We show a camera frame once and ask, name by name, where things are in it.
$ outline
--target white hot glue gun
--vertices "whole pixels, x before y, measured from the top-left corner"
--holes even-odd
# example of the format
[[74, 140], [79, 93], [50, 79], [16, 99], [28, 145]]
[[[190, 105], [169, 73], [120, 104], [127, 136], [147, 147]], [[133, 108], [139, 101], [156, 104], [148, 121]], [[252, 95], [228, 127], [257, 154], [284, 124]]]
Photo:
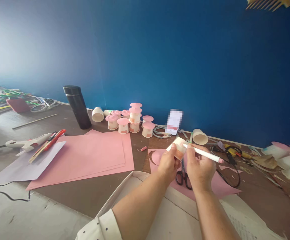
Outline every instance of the white hot glue gun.
[[18, 153], [16, 156], [19, 156], [21, 154], [23, 154], [24, 152], [29, 152], [31, 150], [33, 150], [35, 147], [43, 144], [45, 141], [47, 141], [47, 139], [51, 136], [51, 133], [47, 133], [44, 134], [38, 138], [32, 139], [32, 140], [27, 140], [27, 141], [13, 141], [10, 140], [8, 142], [6, 142], [6, 147], [9, 148], [21, 148], [23, 151], [21, 151], [20, 153]]

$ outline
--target hand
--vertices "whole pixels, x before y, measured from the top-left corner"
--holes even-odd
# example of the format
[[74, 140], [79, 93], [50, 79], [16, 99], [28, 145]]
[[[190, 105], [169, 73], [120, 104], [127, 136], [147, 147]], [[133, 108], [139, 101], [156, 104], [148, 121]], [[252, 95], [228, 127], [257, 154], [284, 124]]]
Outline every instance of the hand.
[[212, 191], [212, 178], [216, 171], [213, 160], [197, 154], [193, 147], [210, 153], [207, 148], [196, 144], [188, 144], [187, 152], [187, 174], [191, 181], [193, 190]]
[[176, 145], [172, 143], [172, 148], [163, 153], [158, 166], [158, 172], [165, 177], [168, 185], [175, 179], [177, 169], [181, 167], [181, 162], [174, 157], [176, 150]]

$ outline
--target cable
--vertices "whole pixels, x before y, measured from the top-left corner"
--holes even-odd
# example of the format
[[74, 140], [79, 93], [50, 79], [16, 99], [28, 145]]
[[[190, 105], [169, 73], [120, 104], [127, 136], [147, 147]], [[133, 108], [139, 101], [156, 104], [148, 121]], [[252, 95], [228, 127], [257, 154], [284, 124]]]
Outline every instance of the cable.
[[[166, 125], [158, 125], [156, 126], [154, 129], [153, 129], [153, 135], [157, 138], [169, 138], [171, 137], [172, 135], [170, 133], [166, 133], [166, 132], [159, 132], [157, 131], [158, 129], [166, 129]], [[176, 137], [178, 137], [178, 132], [181, 132], [184, 134], [185, 138], [186, 138], [186, 141], [189, 142], [189, 138], [187, 137], [187, 135], [185, 134], [185, 132], [181, 129], [178, 129], [177, 131], [177, 135]]]
[[237, 162], [235, 161], [235, 159], [233, 158], [233, 156], [230, 154], [230, 152], [228, 151], [229, 149], [231, 149], [231, 148], [233, 148], [233, 149], [235, 149], [235, 150], [237, 150], [238, 151], [238, 153], [240, 153], [240, 154], [242, 154], [242, 151], [239, 149], [239, 148], [237, 148], [237, 147], [233, 147], [233, 146], [229, 146], [229, 147], [227, 147], [226, 148], [226, 155], [227, 155], [227, 157], [228, 157], [228, 161], [227, 160], [225, 160], [224, 159], [224, 161], [225, 162], [227, 162], [227, 163], [229, 163], [230, 165], [232, 165], [234, 168], [235, 168], [235, 170], [236, 170], [236, 172], [237, 172], [237, 175], [238, 175], [238, 183], [235, 185], [235, 186], [232, 186], [232, 185], [230, 185], [227, 181], [226, 181], [226, 179], [224, 178], [224, 176], [221, 174], [221, 172], [218, 170], [218, 169], [216, 169], [216, 171], [218, 172], [218, 174], [220, 175], [220, 177], [228, 184], [228, 185], [230, 185], [231, 187], [233, 187], [233, 188], [237, 188], [240, 184], [241, 184], [241, 176], [239, 175], [239, 172], [238, 172], [238, 170], [237, 170], [237, 168], [236, 168], [236, 164], [237, 164]]
[[7, 198], [9, 198], [11, 201], [24, 201], [24, 202], [29, 202], [29, 201], [30, 201], [30, 192], [31, 192], [31, 190], [29, 190], [29, 192], [28, 192], [28, 199], [23, 199], [23, 198], [13, 199], [13, 198], [10, 197], [7, 193], [5, 193], [5, 192], [1, 192], [1, 191], [0, 191], [0, 193], [4, 194], [4, 195], [5, 195]]

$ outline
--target black scissors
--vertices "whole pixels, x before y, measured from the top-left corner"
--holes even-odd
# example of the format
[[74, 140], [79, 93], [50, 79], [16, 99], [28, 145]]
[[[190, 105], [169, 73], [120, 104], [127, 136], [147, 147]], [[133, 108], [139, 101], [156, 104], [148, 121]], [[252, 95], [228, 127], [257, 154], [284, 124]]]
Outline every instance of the black scissors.
[[176, 173], [176, 182], [178, 183], [178, 185], [183, 185], [184, 180], [185, 180], [186, 187], [189, 190], [192, 190], [193, 188], [191, 187], [190, 182], [189, 182], [189, 185], [188, 185], [189, 178], [188, 178], [187, 173], [185, 172], [184, 159], [182, 159], [182, 170], [179, 170]]

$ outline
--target red-handled scissors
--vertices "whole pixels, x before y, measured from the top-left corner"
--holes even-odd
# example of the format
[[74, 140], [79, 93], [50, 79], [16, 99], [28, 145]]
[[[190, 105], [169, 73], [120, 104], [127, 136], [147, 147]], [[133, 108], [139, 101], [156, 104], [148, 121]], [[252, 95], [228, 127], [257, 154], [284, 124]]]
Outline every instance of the red-handled scissors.
[[185, 180], [185, 185], [189, 190], [192, 190], [192, 185], [191, 182], [189, 180], [189, 177], [187, 175], [187, 173], [185, 172], [185, 164], [184, 164], [184, 159], [182, 159], [182, 170], [179, 170], [176, 173], [176, 182], [178, 183], [178, 185], [183, 185]]

